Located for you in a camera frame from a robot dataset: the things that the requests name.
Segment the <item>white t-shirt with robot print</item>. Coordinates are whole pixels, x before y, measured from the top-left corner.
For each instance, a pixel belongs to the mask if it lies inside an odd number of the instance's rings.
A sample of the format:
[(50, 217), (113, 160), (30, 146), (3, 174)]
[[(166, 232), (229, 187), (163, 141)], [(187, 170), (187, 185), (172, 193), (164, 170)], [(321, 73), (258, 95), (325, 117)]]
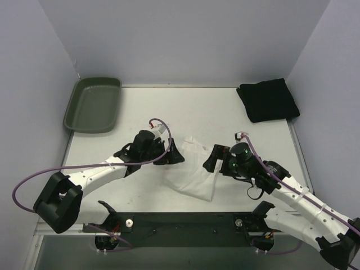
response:
[(214, 172), (208, 172), (203, 163), (212, 150), (193, 136), (183, 138), (179, 152), (184, 162), (165, 167), (164, 184), (177, 193), (211, 202), (221, 164), (216, 163)]

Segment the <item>black t-shirt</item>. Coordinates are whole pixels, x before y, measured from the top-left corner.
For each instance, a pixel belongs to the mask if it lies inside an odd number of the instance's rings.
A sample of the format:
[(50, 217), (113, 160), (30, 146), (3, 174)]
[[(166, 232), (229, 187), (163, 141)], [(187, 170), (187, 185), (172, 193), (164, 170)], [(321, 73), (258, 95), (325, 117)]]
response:
[(236, 92), (252, 123), (287, 120), (300, 116), (300, 111), (283, 78), (241, 84)]

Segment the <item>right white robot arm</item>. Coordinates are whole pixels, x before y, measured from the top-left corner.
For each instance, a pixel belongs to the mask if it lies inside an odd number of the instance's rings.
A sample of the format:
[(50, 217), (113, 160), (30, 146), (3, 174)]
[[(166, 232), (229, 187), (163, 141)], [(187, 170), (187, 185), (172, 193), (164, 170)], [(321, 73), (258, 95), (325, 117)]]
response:
[(203, 167), (213, 173), (219, 160), (222, 161), (220, 174), (250, 182), (297, 212), (293, 216), (262, 201), (252, 211), (257, 220), (312, 246), (336, 269), (350, 266), (359, 252), (359, 218), (350, 219), (334, 211), (280, 164), (257, 158), (246, 142), (233, 147), (215, 144)]

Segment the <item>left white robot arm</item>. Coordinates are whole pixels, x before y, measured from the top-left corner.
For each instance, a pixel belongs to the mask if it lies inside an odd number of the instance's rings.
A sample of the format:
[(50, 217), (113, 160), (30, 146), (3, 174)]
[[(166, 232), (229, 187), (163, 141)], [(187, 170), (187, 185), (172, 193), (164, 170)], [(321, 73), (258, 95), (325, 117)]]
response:
[(106, 210), (97, 217), (81, 214), (83, 198), (116, 179), (133, 174), (141, 168), (142, 163), (173, 165), (184, 162), (185, 158), (176, 148), (174, 139), (169, 138), (168, 142), (170, 147), (166, 149), (160, 131), (141, 130), (133, 142), (126, 144), (99, 167), (69, 175), (54, 173), (35, 201), (33, 210), (56, 233), (63, 233), (80, 223), (93, 223), (105, 232), (125, 225), (120, 214), (102, 200), (99, 204)]

